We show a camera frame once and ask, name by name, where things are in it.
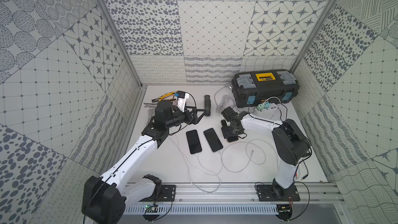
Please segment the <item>pink case phone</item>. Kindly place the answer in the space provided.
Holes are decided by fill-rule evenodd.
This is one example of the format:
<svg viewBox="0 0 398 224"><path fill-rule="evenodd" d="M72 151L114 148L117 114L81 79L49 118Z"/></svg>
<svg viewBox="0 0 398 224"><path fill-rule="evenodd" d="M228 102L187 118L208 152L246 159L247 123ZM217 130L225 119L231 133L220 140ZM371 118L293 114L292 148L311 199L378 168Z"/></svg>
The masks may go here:
<svg viewBox="0 0 398 224"><path fill-rule="evenodd" d="M232 131L231 131L231 133L232 133L232 136L227 141L229 143L238 141L238 139L239 139L238 135L234 134Z"/></svg>

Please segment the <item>white charging cable pink phone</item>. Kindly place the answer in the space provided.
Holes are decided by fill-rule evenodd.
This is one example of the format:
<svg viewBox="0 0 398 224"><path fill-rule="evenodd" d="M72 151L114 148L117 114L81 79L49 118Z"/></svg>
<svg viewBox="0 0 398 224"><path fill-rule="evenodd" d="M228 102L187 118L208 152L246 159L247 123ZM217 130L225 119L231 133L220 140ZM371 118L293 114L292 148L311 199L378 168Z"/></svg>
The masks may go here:
<svg viewBox="0 0 398 224"><path fill-rule="evenodd" d="M259 145L255 144L254 141L261 141L262 143L266 144L268 147L272 148L272 146L269 143L267 143L266 141L263 141L263 140L259 140L259 139L254 139L254 140L251 140L249 142L240 141L240 142L233 143L233 144L229 145L227 148L224 148L222 151L218 152L218 154L220 155L220 161L221 161L222 167L224 169L226 169L230 173L240 173L240 172L244 171L251 163L254 163L256 165L265 164L265 162L267 160L267 156L266 156L265 150L262 147L260 147ZM229 148L234 147L234 146L236 146L238 144L244 144L245 145L245 154L246 154L246 157L248 158L248 161L246 162L245 166L243 168L241 168L240 170L230 170L224 163L223 155L224 155L225 151L227 151ZM249 145L254 146L255 148L257 148L258 150L260 150L262 152L262 154L264 156L264 160L262 162L257 163L257 162L253 161L253 155L254 155L255 151L251 150L251 152L248 153L247 152L247 148L248 148Z"/></svg>

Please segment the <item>grey-green case phone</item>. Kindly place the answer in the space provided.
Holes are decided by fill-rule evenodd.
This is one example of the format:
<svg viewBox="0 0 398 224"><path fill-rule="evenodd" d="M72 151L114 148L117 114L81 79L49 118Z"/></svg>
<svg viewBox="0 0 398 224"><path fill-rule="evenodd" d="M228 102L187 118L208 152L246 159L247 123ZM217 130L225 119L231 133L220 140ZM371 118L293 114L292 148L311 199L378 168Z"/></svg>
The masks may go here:
<svg viewBox="0 0 398 224"><path fill-rule="evenodd" d="M219 138L213 128L205 130L204 135L206 137L206 140L208 141L208 144L209 144L212 152L217 152L217 151L223 149L223 145L222 145L221 141L219 140Z"/></svg>

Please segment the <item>white charging cable blue phone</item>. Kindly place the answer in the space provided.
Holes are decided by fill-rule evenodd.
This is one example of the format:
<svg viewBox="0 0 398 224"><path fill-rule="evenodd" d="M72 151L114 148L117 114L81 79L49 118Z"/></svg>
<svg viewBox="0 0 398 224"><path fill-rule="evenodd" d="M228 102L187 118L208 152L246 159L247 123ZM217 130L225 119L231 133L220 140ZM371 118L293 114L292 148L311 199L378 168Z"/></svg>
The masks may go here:
<svg viewBox="0 0 398 224"><path fill-rule="evenodd" d="M196 166L195 164L193 164L190 161L190 159L187 157L187 155L180 148L178 138L177 139L171 138L171 141L173 142L173 145L176 147L176 149L180 153L180 155L186 165L189 183L195 189L197 189L198 191L200 191L204 194L215 194L216 192L218 192L219 189L221 188L221 184L222 184L220 176L216 172L205 168L200 162L199 155L195 155L197 162L199 163L199 166ZM213 186L213 189L205 189L204 186L202 186L202 184L205 183L205 181L203 181L204 175L206 175L207 177L212 177L213 179L214 178L217 179L218 183L216 186Z"/></svg>

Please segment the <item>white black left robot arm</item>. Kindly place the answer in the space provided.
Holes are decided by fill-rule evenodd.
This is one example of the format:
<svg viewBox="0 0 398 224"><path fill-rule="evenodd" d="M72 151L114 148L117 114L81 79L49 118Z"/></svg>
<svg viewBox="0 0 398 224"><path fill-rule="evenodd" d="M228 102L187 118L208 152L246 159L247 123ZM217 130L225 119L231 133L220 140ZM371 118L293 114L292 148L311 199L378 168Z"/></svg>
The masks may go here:
<svg viewBox="0 0 398 224"><path fill-rule="evenodd" d="M181 110L171 101L161 100L154 115L143 129L135 145L100 177L91 176L84 185L81 212L85 224L116 224L125 209L142 200L157 202L164 198L162 181L145 175L139 182L128 185L130 178L171 135L170 128L198 124L211 114L211 100L205 96L203 109L184 106Z"/></svg>

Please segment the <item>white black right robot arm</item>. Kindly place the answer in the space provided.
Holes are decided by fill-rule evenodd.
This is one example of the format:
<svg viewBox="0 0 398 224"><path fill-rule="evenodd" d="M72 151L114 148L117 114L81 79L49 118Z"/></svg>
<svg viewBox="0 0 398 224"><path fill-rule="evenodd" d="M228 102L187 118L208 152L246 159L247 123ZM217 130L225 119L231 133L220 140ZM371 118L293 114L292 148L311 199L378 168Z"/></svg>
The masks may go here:
<svg viewBox="0 0 398 224"><path fill-rule="evenodd" d="M295 175L299 164L312 155L311 143L292 119L273 121L251 115L247 111L235 112L231 107L221 112L221 131L225 139L238 138L246 130L269 136L275 143L281 160L278 174L272 183L273 195L284 197L288 190L294 189Z"/></svg>

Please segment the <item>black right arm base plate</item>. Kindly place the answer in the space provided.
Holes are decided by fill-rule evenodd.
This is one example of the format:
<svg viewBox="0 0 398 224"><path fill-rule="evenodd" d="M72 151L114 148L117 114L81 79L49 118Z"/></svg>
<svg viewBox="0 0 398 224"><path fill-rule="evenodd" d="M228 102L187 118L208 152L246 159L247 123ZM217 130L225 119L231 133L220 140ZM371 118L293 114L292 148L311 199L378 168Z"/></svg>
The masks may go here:
<svg viewBox="0 0 398 224"><path fill-rule="evenodd" d="M283 189L278 185L256 184L255 190L260 202L298 202L301 200L295 185Z"/></svg>

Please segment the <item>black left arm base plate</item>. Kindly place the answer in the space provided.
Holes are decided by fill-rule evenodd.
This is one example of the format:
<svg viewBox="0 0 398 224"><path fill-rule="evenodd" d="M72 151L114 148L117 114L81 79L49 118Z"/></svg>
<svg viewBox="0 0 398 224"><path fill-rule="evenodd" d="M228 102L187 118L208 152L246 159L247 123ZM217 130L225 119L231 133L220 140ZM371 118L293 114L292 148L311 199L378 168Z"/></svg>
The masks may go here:
<svg viewBox="0 0 398 224"><path fill-rule="evenodd" d="M174 202L176 185L161 185L160 188L156 189L154 194L149 197L142 199L142 202Z"/></svg>

